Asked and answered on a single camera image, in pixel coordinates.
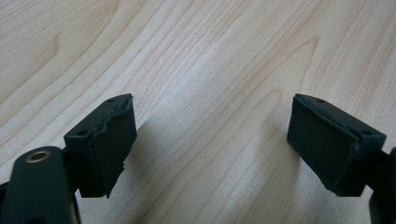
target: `clamp jaw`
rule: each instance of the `clamp jaw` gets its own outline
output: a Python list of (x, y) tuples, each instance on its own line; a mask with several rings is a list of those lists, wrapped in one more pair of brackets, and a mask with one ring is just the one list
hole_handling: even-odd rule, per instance
[(137, 137), (133, 97), (104, 101), (65, 136), (66, 148), (40, 147), (14, 163), (0, 186), (1, 223), (81, 223), (81, 197), (110, 195)]
[(340, 197), (373, 191), (373, 224), (396, 221), (396, 148), (382, 151), (386, 136), (334, 105), (312, 96), (293, 98), (288, 142), (324, 187)]

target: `light wood surface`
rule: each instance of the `light wood surface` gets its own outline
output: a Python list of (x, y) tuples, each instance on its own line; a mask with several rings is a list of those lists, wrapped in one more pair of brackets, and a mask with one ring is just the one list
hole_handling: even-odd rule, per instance
[(130, 92), (138, 138), (84, 223), (370, 223), (286, 142), (314, 95), (396, 146), (396, 2), (0, 1), (0, 182)]

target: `black plastic part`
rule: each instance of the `black plastic part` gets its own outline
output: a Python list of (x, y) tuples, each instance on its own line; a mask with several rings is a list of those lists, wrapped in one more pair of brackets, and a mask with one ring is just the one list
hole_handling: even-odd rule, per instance
[(79, 223), (76, 208), (59, 148), (40, 147), (15, 161), (1, 223)]
[(0, 185), (0, 220), (3, 212), (4, 200), (6, 199), (8, 182)]
[(108, 197), (123, 171), (137, 137), (132, 99), (108, 99), (64, 136), (65, 156), (78, 171), (70, 176), (82, 197)]
[(319, 98), (296, 94), (288, 142), (338, 196), (360, 196), (386, 136)]

